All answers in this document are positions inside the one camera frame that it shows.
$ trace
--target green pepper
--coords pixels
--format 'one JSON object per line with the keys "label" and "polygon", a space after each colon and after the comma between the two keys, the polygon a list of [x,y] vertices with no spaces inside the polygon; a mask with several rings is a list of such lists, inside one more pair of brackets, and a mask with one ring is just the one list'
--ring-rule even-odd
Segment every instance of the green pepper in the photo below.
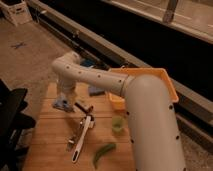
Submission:
{"label": "green pepper", "polygon": [[100,157],[102,155],[104,155],[105,153],[107,153],[108,151],[111,151],[115,148],[116,148],[115,143],[109,143],[109,144],[101,147],[100,149],[98,149],[98,151],[96,151],[95,156],[93,158],[93,165],[94,165],[95,169],[97,169],[97,162],[100,159]]}

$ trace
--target orange container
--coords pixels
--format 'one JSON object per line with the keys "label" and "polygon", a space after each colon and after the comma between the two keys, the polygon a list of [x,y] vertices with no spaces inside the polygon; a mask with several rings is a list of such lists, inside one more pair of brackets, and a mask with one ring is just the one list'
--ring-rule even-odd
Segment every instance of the orange container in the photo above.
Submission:
{"label": "orange container", "polygon": [[[133,75],[133,76],[142,75],[142,74],[155,75],[159,77],[160,79],[162,79],[167,85],[172,102],[177,103],[179,101],[175,88],[166,70],[163,68],[111,68],[109,71]],[[108,93],[108,98],[114,110],[125,110],[125,100],[123,98],[116,96],[112,93]]]}

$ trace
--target screw hole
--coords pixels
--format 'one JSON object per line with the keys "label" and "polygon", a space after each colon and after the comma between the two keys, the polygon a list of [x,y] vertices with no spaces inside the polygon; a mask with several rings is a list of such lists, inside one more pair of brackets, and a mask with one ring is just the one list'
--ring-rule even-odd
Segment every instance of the screw hole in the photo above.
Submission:
{"label": "screw hole", "polygon": [[174,107],[173,105],[169,105],[169,109],[172,110]]}

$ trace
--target wooden table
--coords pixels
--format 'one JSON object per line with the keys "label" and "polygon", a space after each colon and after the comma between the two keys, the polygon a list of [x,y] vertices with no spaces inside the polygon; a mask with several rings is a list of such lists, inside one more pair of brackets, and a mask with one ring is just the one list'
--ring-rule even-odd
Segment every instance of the wooden table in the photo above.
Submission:
{"label": "wooden table", "polygon": [[76,91],[78,98],[94,106],[96,124],[87,132],[78,162],[72,163],[73,150],[66,151],[66,146],[84,114],[77,108],[76,113],[70,114],[53,109],[51,104],[56,97],[56,84],[51,83],[26,157],[24,171],[93,171],[92,159],[95,152],[108,142],[115,142],[116,150],[108,152],[99,160],[97,170],[135,171],[126,121],[121,134],[115,134],[111,129],[111,117],[116,114],[125,117],[124,113],[115,113],[105,95],[89,97],[87,88],[88,85],[78,83]]}

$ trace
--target gray floor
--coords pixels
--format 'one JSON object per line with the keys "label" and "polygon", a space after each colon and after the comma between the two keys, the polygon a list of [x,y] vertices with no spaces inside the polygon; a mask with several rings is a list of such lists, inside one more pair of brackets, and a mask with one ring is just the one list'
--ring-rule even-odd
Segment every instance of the gray floor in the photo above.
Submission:
{"label": "gray floor", "polygon": [[[0,78],[10,88],[28,88],[26,113],[37,118],[47,85],[55,80],[51,62],[70,48],[34,22],[14,27],[4,19],[0,19],[0,42]],[[21,42],[25,45],[11,47]],[[181,135],[188,170],[212,171],[213,156]]]}

